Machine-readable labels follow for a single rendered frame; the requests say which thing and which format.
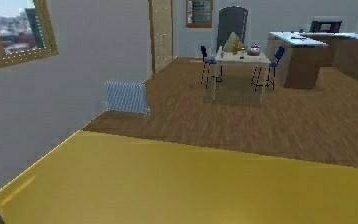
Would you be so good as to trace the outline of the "pink round pot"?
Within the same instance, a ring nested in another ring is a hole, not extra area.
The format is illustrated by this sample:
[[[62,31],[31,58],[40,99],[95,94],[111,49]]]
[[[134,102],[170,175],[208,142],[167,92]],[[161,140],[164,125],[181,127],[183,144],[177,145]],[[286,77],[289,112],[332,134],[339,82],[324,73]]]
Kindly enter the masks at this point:
[[[260,46],[257,44],[254,44],[247,48],[247,54],[250,56],[259,56],[260,53],[261,53],[261,49]]]

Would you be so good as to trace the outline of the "black microwave oven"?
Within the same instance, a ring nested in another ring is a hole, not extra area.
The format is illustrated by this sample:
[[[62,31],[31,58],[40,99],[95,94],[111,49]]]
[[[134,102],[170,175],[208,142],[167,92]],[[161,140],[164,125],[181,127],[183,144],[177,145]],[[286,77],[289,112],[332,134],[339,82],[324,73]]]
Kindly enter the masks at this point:
[[[341,21],[312,21],[310,25],[311,33],[338,33]]]

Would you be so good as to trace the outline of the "dark grey arched door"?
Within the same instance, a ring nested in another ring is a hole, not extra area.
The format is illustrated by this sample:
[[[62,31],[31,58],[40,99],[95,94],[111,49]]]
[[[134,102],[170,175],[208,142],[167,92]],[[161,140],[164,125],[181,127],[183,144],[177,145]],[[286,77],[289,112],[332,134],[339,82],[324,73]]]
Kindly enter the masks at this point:
[[[241,42],[245,41],[248,10],[240,6],[228,6],[219,10],[217,47],[224,46],[234,32]]]

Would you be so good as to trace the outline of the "brown framed wall picture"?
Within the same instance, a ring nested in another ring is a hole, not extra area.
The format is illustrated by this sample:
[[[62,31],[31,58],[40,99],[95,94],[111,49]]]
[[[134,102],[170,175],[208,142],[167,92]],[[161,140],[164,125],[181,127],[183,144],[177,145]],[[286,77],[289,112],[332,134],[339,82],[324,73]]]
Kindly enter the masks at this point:
[[[212,27],[213,0],[186,0],[186,27]]]

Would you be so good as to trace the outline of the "tan wooden room door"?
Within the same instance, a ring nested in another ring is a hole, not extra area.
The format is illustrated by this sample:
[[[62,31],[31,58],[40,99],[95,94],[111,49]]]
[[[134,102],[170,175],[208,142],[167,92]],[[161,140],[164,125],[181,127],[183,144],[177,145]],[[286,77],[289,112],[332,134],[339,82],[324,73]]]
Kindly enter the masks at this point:
[[[159,73],[173,61],[172,0],[148,0],[152,72]]]

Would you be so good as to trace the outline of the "blue chair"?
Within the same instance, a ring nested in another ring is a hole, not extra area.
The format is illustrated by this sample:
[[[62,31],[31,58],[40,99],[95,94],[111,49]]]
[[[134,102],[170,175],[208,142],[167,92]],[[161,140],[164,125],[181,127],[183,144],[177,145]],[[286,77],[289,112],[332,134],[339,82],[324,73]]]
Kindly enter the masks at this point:
[[[268,87],[270,87],[272,90],[275,89],[276,68],[278,67],[284,53],[285,48],[279,47],[274,54],[275,60],[268,64],[267,69],[264,69],[261,66],[254,67],[251,78],[251,85],[253,86],[255,92],[258,92],[259,90],[264,91]]]
[[[200,47],[201,54],[202,54],[202,76],[201,76],[201,84],[208,88],[210,83],[210,68],[212,65],[216,64],[216,60],[213,57],[209,57],[207,53],[207,49],[205,46]]]

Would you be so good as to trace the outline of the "yellow green cone shape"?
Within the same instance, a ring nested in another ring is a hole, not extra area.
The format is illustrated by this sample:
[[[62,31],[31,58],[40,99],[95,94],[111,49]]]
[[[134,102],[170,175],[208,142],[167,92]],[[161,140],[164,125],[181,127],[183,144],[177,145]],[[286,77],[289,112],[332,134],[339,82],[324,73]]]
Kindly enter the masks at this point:
[[[239,36],[235,32],[231,32],[224,47],[223,50],[225,52],[231,52],[234,55],[236,55],[239,51],[244,50],[245,46],[241,42]]]

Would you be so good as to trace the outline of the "brown kitchen counter white top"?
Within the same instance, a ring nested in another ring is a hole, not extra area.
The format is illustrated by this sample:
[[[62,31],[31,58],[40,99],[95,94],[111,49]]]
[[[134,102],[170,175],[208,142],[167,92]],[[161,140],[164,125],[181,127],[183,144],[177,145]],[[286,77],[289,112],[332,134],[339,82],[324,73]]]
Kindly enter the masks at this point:
[[[358,33],[270,32],[266,56],[285,53],[275,69],[276,86],[313,89],[322,67],[333,67],[358,81]]]

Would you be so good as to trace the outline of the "pale wooden dining table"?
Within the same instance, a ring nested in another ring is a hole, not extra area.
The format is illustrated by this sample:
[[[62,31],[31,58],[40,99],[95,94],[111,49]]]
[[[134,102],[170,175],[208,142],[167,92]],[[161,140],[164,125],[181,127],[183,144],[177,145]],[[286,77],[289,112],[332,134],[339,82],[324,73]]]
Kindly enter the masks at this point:
[[[252,106],[263,103],[266,89],[255,92],[251,85],[254,67],[267,69],[270,63],[263,53],[250,56],[245,52],[245,58],[240,59],[240,51],[236,55],[223,51],[223,58],[219,58],[218,52],[213,58],[216,64],[210,68],[211,80],[208,88],[205,88],[206,101]]]

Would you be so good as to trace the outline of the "gold framed window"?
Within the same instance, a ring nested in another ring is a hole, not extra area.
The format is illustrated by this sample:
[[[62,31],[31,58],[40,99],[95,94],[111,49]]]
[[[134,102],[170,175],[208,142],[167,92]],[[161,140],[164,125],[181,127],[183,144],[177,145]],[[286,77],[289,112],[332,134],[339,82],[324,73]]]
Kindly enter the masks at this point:
[[[0,0],[0,68],[57,54],[47,0]]]

